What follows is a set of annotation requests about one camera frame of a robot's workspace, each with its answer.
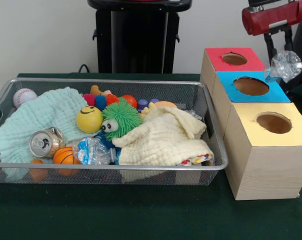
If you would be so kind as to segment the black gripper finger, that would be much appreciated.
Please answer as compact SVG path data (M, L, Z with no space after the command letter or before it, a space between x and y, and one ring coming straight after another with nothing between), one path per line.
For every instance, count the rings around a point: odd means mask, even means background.
M285 26L282 31L284 32L284 49L286 51L294 51L294 45L293 45L293 31L291 26Z
M277 55L277 49L274 47L274 42L272 39L271 33L265 33L264 35L264 41L266 43L267 53L268 53L268 59L272 60L274 56Z

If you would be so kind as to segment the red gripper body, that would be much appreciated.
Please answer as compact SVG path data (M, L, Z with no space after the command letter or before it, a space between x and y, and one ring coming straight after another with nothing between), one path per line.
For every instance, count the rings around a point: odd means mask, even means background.
M264 9L261 4L253 4L241 12L243 26L248 35L267 34L280 26L290 27L302 20L302 0L290 0L287 4Z

